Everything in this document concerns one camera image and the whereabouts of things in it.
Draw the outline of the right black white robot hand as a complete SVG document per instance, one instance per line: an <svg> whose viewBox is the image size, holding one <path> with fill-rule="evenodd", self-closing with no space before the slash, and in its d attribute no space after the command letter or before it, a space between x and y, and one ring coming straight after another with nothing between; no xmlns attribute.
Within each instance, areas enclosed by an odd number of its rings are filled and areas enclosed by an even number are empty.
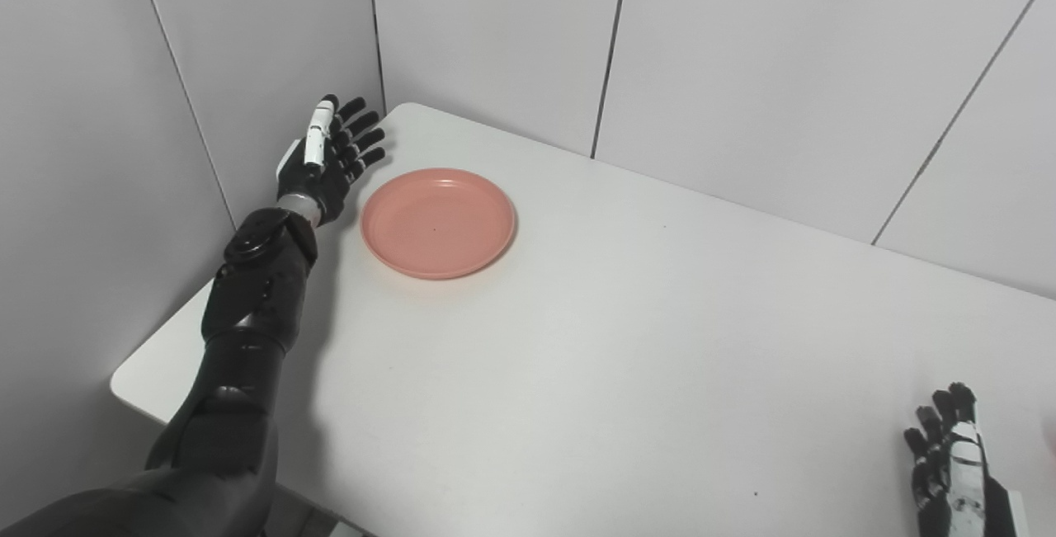
<svg viewBox="0 0 1056 537"><path fill-rule="evenodd" d="M963 383L932 394L903 431L921 536L1025 536L1022 498L991 474L976 395Z"/></svg>

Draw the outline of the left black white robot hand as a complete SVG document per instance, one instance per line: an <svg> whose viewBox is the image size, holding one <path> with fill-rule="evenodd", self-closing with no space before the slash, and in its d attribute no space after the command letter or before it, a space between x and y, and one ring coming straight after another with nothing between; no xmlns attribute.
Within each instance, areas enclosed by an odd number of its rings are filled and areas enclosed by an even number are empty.
<svg viewBox="0 0 1056 537"><path fill-rule="evenodd" d="M342 102L328 94L276 166L276 202L316 228L338 219L351 188L386 157L385 135L365 98Z"/></svg>

